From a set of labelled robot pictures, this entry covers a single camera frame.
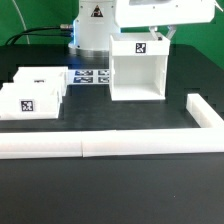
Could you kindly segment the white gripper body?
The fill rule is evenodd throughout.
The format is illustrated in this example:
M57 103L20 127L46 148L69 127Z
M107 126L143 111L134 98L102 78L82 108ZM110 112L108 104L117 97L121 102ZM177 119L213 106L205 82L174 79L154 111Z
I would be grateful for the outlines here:
M115 0L120 27L206 23L215 15L215 0Z

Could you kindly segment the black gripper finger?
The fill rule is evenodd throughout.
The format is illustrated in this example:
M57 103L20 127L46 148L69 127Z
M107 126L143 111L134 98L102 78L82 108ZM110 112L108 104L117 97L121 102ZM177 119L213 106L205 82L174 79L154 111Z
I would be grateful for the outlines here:
M157 36L157 27L154 27L154 26L149 27L149 31L150 31L150 33L151 33L153 39L157 41L157 40L158 40L158 36Z
M171 40L172 37L175 35L176 30L177 30L177 27L175 25L169 25L168 26L168 32L166 34L166 38Z

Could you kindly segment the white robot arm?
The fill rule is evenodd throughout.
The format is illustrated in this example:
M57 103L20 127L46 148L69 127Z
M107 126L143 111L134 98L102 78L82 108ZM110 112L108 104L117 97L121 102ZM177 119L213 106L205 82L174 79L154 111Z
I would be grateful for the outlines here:
M106 56L109 35L122 28L148 27L152 35L160 26L168 26L171 39L176 26L209 23L215 16L217 0L78 0L78 16L72 24L72 54Z

